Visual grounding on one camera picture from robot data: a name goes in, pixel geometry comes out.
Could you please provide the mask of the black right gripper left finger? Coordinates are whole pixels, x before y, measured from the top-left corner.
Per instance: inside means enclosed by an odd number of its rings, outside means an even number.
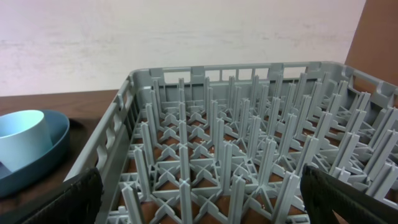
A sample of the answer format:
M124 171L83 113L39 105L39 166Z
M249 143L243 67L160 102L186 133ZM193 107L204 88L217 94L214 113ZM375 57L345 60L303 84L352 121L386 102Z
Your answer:
M1 215L7 223L94 223L100 210L103 182L97 168L63 182L46 195Z

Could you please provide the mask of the dark blue plate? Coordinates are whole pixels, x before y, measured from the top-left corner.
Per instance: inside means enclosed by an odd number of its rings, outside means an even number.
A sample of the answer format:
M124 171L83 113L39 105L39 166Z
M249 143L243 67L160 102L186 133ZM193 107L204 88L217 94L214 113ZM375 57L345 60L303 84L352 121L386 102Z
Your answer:
M23 168L14 172L1 164L1 198L15 194L34 184L61 163L70 148L70 121L63 113L42 110L53 142L52 148Z

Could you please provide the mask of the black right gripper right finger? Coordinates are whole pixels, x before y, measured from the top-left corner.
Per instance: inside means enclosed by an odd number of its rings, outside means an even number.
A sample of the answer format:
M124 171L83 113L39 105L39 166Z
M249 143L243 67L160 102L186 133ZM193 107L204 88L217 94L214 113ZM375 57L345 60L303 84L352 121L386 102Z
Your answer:
M300 191L311 223L397 223L396 209L314 166L303 166Z

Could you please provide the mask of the grey dishwasher rack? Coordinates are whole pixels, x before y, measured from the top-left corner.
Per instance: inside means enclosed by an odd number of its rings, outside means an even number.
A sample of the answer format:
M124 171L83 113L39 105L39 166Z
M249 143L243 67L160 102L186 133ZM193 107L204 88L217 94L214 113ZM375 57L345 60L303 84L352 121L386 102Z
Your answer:
M129 74L69 176L97 168L97 223L309 223L303 168L397 222L397 87L336 62Z

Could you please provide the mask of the light blue cup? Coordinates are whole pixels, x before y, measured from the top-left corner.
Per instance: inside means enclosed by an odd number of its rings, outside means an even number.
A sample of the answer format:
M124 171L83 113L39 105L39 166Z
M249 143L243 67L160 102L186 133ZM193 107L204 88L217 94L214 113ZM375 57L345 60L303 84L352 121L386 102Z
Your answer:
M52 146L42 111L24 110L1 116L1 163L11 172L43 156Z

